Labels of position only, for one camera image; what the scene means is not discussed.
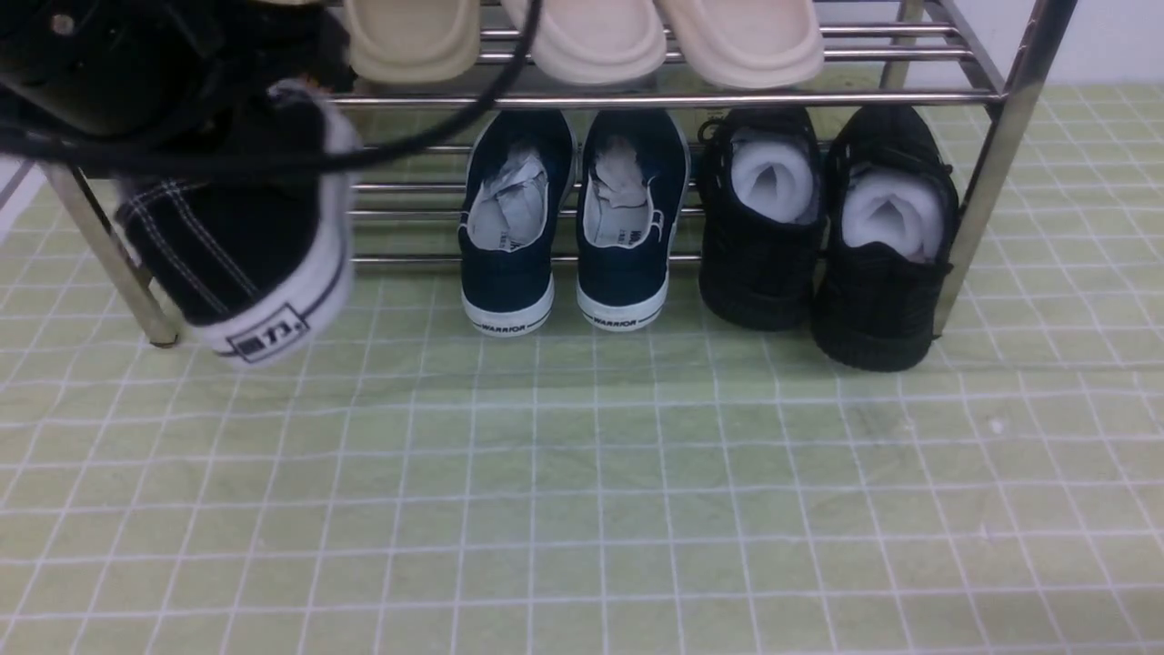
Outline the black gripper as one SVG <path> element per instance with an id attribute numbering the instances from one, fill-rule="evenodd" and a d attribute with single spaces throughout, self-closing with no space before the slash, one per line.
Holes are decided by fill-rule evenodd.
<path id="1" fill-rule="evenodd" d="M 129 175 L 320 175 L 354 133 L 301 84 L 313 1 L 5 1 L 3 155 Z"/>

